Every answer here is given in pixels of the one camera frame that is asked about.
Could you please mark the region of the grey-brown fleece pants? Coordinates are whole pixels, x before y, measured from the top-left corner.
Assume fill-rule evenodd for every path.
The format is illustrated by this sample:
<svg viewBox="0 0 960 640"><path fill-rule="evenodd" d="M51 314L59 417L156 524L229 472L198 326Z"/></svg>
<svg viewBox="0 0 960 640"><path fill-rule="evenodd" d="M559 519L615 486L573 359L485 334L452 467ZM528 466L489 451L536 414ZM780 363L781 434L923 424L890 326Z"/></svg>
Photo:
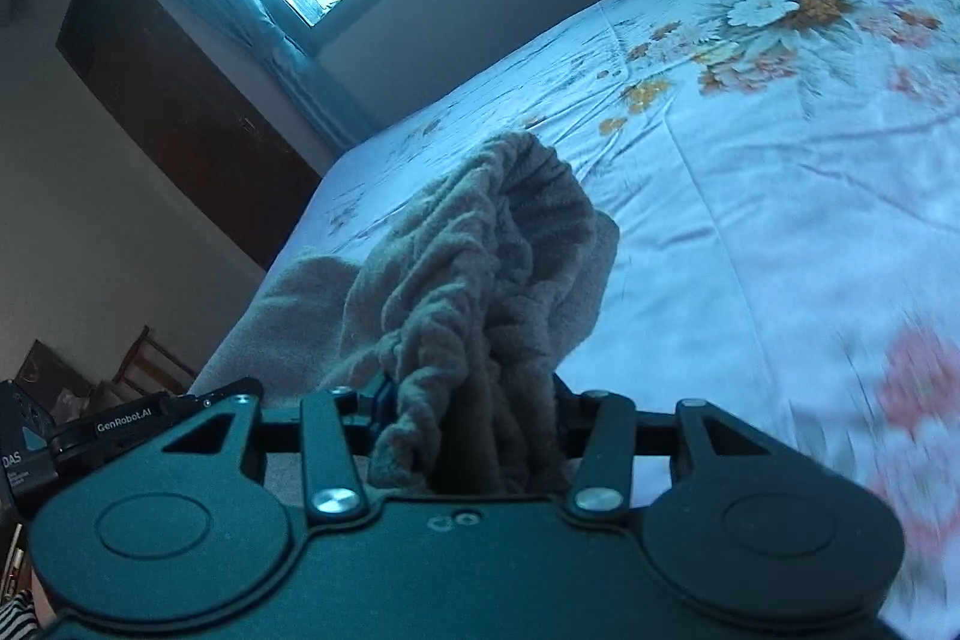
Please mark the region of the grey-brown fleece pants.
<svg viewBox="0 0 960 640"><path fill-rule="evenodd" d="M543 494L568 482L553 377L599 318L619 229L555 149L493 136L421 188L359 262L299 253L195 393L255 378L270 408L397 386L366 479L381 492Z"/></svg>

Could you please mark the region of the floral white bed sheet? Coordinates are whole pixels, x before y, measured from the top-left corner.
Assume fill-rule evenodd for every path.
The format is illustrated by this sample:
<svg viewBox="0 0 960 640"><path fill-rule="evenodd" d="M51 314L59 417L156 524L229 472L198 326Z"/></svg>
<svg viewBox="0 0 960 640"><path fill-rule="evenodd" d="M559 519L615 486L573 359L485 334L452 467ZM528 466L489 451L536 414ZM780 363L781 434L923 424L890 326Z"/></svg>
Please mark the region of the floral white bed sheet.
<svg viewBox="0 0 960 640"><path fill-rule="evenodd" d="M578 390L704 398L875 489L885 608L958 632L958 0L602 0L343 154L291 234L363 259L530 131L619 225Z"/></svg>

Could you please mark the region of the dark brown wooden door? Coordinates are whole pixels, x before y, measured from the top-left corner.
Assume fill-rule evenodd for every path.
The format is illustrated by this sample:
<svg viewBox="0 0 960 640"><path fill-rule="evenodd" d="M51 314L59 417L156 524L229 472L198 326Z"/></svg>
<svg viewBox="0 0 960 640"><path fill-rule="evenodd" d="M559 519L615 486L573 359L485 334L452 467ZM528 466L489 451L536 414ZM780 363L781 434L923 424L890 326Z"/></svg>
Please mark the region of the dark brown wooden door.
<svg viewBox="0 0 960 640"><path fill-rule="evenodd" d="M190 203L274 263L319 174L158 0L70 0L57 49Z"/></svg>

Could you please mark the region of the wooden chair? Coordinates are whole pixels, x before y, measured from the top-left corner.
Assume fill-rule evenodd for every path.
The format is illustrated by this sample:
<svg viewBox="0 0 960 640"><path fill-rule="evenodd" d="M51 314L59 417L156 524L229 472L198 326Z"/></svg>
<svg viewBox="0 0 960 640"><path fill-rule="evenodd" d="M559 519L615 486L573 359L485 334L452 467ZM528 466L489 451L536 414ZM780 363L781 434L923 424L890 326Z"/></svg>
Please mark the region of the wooden chair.
<svg viewBox="0 0 960 640"><path fill-rule="evenodd" d="M145 396L183 395L197 372L156 338L145 325L124 354L119 369L94 386L91 398L98 403L127 403Z"/></svg>

